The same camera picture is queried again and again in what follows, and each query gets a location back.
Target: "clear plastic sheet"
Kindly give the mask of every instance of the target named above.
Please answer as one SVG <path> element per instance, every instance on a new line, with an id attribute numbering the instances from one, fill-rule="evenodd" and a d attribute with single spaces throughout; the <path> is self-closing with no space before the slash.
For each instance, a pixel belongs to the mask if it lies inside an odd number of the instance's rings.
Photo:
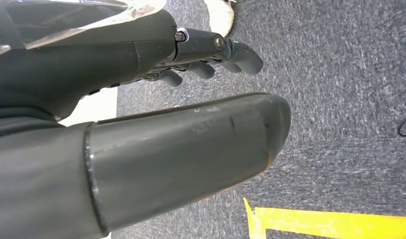
<path id="1" fill-rule="evenodd" d="M 160 11 L 166 0 L 0 0 L 0 54 Z"/>

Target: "metal bolt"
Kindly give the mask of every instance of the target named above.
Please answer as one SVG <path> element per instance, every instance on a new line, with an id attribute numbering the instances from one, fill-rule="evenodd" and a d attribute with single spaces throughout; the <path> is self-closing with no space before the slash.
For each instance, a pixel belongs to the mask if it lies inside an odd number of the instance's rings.
<path id="1" fill-rule="evenodd" d="M 223 50 L 225 47 L 225 40 L 221 36 L 215 36 L 215 47 L 219 51 Z"/>
<path id="2" fill-rule="evenodd" d="M 185 41 L 185 34 L 183 32 L 175 33 L 175 41 Z"/>

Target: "yellow tape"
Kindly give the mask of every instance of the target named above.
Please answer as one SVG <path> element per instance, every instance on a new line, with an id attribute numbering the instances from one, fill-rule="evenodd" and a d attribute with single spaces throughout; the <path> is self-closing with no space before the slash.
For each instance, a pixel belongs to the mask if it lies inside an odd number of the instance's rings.
<path id="1" fill-rule="evenodd" d="M 266 239 L 266 229 L 336 239 L 406 239 L 406 217 L 254 208 L 244 198 L 250 239 Z"/>

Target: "sneaker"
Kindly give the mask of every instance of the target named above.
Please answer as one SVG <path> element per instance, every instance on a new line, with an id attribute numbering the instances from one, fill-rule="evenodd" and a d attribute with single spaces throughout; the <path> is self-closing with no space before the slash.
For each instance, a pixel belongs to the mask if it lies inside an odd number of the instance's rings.
<path id="1" fill-rule="evenodd" d="M 234 0 L 204 0 L 209 10 L 210 28 L 212 32 L 225 37 L 234 24 L 235 13 L 232 9 Z"/>

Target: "prosthetic arm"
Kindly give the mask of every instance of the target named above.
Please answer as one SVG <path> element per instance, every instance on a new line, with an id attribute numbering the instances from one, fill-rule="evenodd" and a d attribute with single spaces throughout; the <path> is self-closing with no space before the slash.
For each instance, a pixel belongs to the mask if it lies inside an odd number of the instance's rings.
<path id="1" fill-rule="evenodd" d="M 11 44 L 0 54 L 0 239 L 104 237 L 259 174 L 288 135 L 288 103 L 264 93 L 58 124 L 101 88 L 177 86 L 175 71 L 209 79 L 211 64 L 261 70 L 249 46 L 177 28 L 164 10 L 39 48 Z"/>

